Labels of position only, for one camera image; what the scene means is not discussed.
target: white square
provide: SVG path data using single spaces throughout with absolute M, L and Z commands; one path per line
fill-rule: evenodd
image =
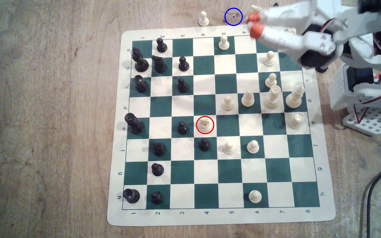
M 172 116 L 193 116 L 193 95 L 172 96 Z
M 219 166 L 217 160 L 194 160 L 194 183 L 219 183 Z
M 214 38 L 193 38 L 193 56 L 213 56 Z
M 304 86 L 304 78 L 302 78 L 302 71 L 283 71 L 280 72 L 280 83 L 282 91 L 292 91 L 296 85 Z
M 172 160 L 194 159 L 193 137 L 172 138 Z
M 315 182 L 314 158 L 289 158 L 292 182 Z
M 148 161 L 149 139 L 127 140 L 126 161 L 141 162 Z
M 130 97 L 129 98 L 129 111 L 137 118 L 149 117 L 151 108 L 150 97 Z
M 247 35 L 235 36 L 235 54 L 257 53 L 256 40 Z
M 242 183 L 219 183 L 219 208 L 243 208 Z
M 160 76 L 151 78 L 151 97 L 171 96 L 172 94 L 172 76 Z
M 278 52 L 274 52 L 274 64 L 270 67 L 264 64 L 264 58 L 266 56 L 267 53 L 257 53 L 258 72 L 279 72 L 280 62 L 278 59 Z
M 262 136 L 262 116 L 257 114 L 239 114 L 240 136 Z
M 188 76 L 188 75 L 193 75 L 193 57 L 192 56 L 187 56 L 186 62 L 189 63 L 189 69 L 182 72 L 179 69 L 179 58 L 180 57 L 173 57 L 173 68 L 172 68 L 172 74 L 173 76 Z
M 164 167 L 164 173 L 161 176 L 155 176 L 152 173 L 152 165 L 153 164 L 160 164 Z M 146 179 L 147 185 L 154 185 L 154 184 L 170 184 L 171 180 L 171 172 L 172 172 L 172 163 L 171 161 L 149 161 L 148 162 L 148 175 Z
M 224 98 L 230 96 L 233 103 L 233 108 L 230 111 L 226 111 L 221 106 L 224 103 Z M 239 102 L 237 101 L 237 94 L 216 94 L 215 95 L 215 114 L 217 115 L 233 115 L 239 114 Z
M 241 73 L 236 74 L 237 93 L 260 92 L 260 81 L 258 73 Z
M 195 185 L 171 184 L 170 208 L 195 208 Z
M 194 95 L 213 95 L 215 94 L 215 77 L 213 74 L 193 76 Z
M 241 159 L 242 182 L 267 182 L 265 159 Z
M 270 208 L 295 206 L 292 182 L 268 182 L 267 193 Z
M 149 138 L 165 139 L 172 137 L 172 117 L 150 117 L 149 118 Z
M 124 189 L 136 189 L 139 192 L 139 200 L 136 203 L 129 203 L 125 198 L 123 198 L 123 209 L 124 210 L 134 210 L 134 209 L 146 209 L 146 185 L 125 185 Z
M 235 55 L 214 56 L 214 73 L 215 74 L 235 74 L 236 73 Z
M 226 154 L 223 152 L 226 142 L 230 142 L 235 146 L 235 152 L 233 154 Z M 217 137 L 217 159 L 229 160 L 241 158 L 241 137 L 240 136 L 219 136 Z
M 289 158 L 287 135 L 264 135 L 265 158 Z

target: chess mat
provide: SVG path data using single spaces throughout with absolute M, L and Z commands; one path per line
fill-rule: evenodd
M 230 47 L 218 47 L 220 36 L 228 36 Z M 156 50 L 163 38 L 167 51 Z M 131 49 L 136 47 L 149 63 L 143 73 L 135 70 Z M 262 61 L 274 52 L 271 67 Z M 161 56 L 167 70 L 154 70 L 151 56 Z M 178 69 L 179 57 L 186 57 L 189 70 Z M 282 92 L 279 106 L 268 109 L 263 99 L 269 88 L 265 79 L 277 75 Z M 141 75 L 149 84 L 139 93 L 133 77 Z M 186 93 L 177 90 L 177 79 L 189 85 Z M 286 105 L 294 86 L 305 87 L 302 104 Z M 241 104 L 246 91 L 255 103 Z M 222 109 L 225 96 L 234 108 Z M 124 121 L 133 113 L 145 124 L 132 134 Z M 305 114 L 300 129 L 289 128 L 293 113 Z M 196 128 L 201 116 L 209 116 L 214 129 L 202 134 Z M 179 121 L 190 129 L 177 132 Z M 198 148 L 201 138 L 211 149 Z M 250 154 L 246 145 L 257 140 L 259 152 Z M 150 142 L 167 147 L 155 156 Z M 233 154 L 223 152 L 226 141 L 236 146 Z M 162 176 L 154 176 L 151 165 L 164 166 Z M 137 203 L 122 195 L 126 188 L 139 191 Z M 248 194 L 258 190 L 261 202 L 252 203 Z M 150 194 L 164 195 L 161 204 Z M 120 226 L 240 224 L 296 221 L 324 221 L 335 217 L 331 175 L 316 73 L 291 61 L 283 52 L 270 49 L 248 35 L 246 25 L 127 31 L 121 37 L 116 118 L 108 198 L 108 222 Z

